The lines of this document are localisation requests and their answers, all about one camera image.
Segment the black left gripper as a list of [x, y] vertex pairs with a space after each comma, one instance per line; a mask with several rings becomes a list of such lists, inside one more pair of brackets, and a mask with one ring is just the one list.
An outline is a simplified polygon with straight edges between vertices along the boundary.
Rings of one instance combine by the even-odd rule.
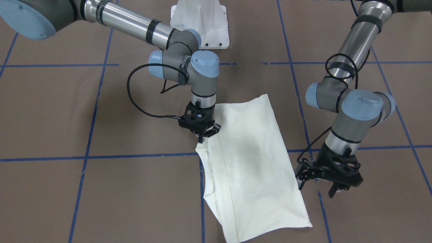
[[328, 196], [333, 198], [340, 189], [358, 187], [363, 182], [359, 172], [361, 164], [351, 152], [352, 149], [348, 145], [343, 154], [340, 155], [323, 144], [314, 162], [309, 162], [301, 154], [297, 159], [298, 166], [296, 167], [298, 189], [301, 190], [308, 180], [331, 181], [333, 185], [328, 191]]

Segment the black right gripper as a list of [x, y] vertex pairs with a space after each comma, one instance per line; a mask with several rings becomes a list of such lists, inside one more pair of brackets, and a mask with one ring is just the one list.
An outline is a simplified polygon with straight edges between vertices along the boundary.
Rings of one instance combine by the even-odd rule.
[[220, 131], [221, 126], [214, 120], [215, 105], [200, 108], [188, 103], [185, 113], [178, 120], [179, 126], [189, 129], [198, 135], [198, 142], [203, 143], [204, 137], [211, 137]]

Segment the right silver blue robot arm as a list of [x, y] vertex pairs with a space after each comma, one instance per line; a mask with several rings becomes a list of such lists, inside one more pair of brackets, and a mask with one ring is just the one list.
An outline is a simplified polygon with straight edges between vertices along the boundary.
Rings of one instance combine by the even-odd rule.
[[[160, 20], [123, 7], [114, 0], [2, 0], [1, 18], [19, 34], [45, 40], [77, 21], [98, 23], [154, 46], [147, 64], [134, 68], [127, 79], [127, 93], [133, 106], [143, 114], [170, 118], [198, 137], [199, 143], [217, 134], [215, 106], [219, 57], [201, 49], [199, 33], [179, 30]], [[132, 76], [142, 68], [176, 86], [190, 86], [191, 98], [183, 115], [154, 115], [142, 109], [132, 97]]]

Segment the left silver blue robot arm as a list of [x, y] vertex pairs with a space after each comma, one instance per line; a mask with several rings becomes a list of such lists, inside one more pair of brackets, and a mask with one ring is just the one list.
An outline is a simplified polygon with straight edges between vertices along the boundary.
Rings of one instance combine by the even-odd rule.
[[356, 151], [369, 129], [387, 120], [396, 109], [392, 95], [358, 88], [358, 74], [369, 57], [373, 41], [395, 13], [430, 12], [430, 0], [364, 0], [352, 5], [356, 18], [339, 51], [325, 62], [326, 75], [306, 91], [309, 106], [337, 114], [315, 160], [301, 154], [294, 173], [301, 190], [306, 181], [333, 183], [328, 195], [358, 187], [363, 178]]

